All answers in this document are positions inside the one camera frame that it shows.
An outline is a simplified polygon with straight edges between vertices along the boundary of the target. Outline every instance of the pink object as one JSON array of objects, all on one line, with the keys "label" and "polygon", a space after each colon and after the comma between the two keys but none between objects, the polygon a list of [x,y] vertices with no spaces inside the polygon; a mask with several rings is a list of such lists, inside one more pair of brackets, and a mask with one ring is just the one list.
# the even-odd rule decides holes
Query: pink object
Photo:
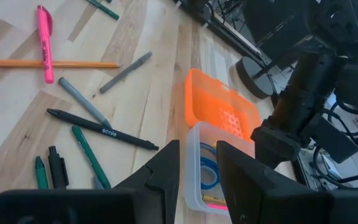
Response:
[{"label": "pink object", "polygon": [[229,209],[227,209],[226,206],[223,205],[214,205],[214,204],[206,204],[209,208],[215,208],[215,209],[220,209],[220,210],[225,210],[225,211],[229,211]]},{"label": "pink object", "polygon": [[52,16],[43,6],[37,6],[38,32],[40,34],[41,51],[44,59],[45,83],[54,81],[52,67],[52,52],[50,51],[50,36],[52,35]]}]

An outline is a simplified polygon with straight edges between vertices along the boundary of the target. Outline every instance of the green marker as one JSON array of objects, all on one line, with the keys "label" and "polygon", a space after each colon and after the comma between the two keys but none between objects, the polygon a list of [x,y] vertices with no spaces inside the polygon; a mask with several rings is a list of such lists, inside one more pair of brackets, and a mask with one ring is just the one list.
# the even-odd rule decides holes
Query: green marker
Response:
[{"label": "green marker", "polygon": [[81,146],[82,150],[84,151],[85,156],[88,158],[88,161],[91,164],[94,174],[102,183],[105,189],[110,189],[111,188],[110,182],[107,179],[106,174],[103,172],[103,169],[100,166],[98,160],[94,156],[93,151],[90,148],[88,142],[86,141],[85,136],[82,133],[81,129],[77,126],[73,126],[71,130],[73,131],[74,137],[78,141],[78,144]]},{"label": "green marker", "polygon": [[38,189],[49,189],[45,165],[39,156],[35,158],[35,177],[37,178]]},{"label": "green marker", "polygon": [[112,10],[108,9],[106,6],[102,5],[97,0],[87,0],[87,1],[89,3],[91,3],[92,5],[94,5],[95,7],[97,7],[98,9],[102,10],[107,15],[111,16],[113,19],[115,19],[115,20],[119,19],[119,16],[116,13],[114,13]]}]

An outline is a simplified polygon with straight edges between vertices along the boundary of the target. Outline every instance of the black pen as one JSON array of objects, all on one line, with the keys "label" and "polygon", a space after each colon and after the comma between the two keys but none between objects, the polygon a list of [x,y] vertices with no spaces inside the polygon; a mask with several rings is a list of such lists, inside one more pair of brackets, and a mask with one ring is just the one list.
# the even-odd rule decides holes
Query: black pen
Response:
[{"label": "black pen", "polygon": [[68,177],[65,160],[59,156],[55,146],[49,147],[48,160],[53,187],[55,189],[66,189]]},{"label": "black pen", "polygon": [[143,139],[131,136],[129,134],[125,134],[120,131],[116,131],[114,129],[107,128],[101,124],[94,123],[92,121],[88,121],[87,119],[81,118],[79,116],[75,116],[75,115],[67,113],[65,111],[56,110],[56,109],[47,109],[47,112],[62,121],[66,121],[71,124],[80,126],[82,128],[86,128],[91,131],[95,131],[99,134],[104,134],[106,136],[109,136],[110,138],[121,140],[121,141],[127,142],[129,144],[133,144],[134,146],[143,147],[145,149],[158,151],[158,146],[151,143],[150,141],[145,141]]}]

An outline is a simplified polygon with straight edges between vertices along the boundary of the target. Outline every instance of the orange plastic lid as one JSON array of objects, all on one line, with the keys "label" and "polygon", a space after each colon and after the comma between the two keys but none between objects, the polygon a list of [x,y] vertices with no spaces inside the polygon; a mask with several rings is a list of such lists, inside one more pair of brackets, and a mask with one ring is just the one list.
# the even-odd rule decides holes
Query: orange plastic lid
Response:
[{"label": "orange plastic lid", "polygon": [[257,107],[235,90],[192,68],[185,83],[185,119],[193,127],[199,121],[250,140],[253,130],[260,126]]}]

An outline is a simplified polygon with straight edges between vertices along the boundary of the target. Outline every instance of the wooden table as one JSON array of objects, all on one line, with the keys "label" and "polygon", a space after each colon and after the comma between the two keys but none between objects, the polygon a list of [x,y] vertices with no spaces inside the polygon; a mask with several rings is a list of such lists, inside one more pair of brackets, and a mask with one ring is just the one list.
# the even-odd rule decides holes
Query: wooden table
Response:
[{"label": "wooden table", "polygon": [[[208,29],[176,10],[171,0],[113,0],[105,6],[118,13],[115,21],[84,0],[0,1],[0,58],[41,59],[35,9],[43,4],[53,16],[52,52],[55,60],[109,61],[127,67],[148,51],[152,58],[106,94],[98,89],[120,69],[55,69],[122,132],[163,147],[181,141],[189,130],[184,120],[183,81],[190,68],[200,68],[255,103],[262,118],[272,111],[270,99],[258,100],[243,86],[233,65],[241,56]],[[94,120],[58,84],[46,85],[43,71],[0,69],[0,192],[34,189],[34,158],[47,161],[56,145],[66,160],[69,189],[92,188],[92,171],[71,134],[70,125],[51,118],[46,108],[60,108]],[[156,152],[146,151],[84,130],[112,185],[145,164]],[[279,171],[293,178],[291,166]],[[230,223],[190,210],[178,196],[177,223]]]}]

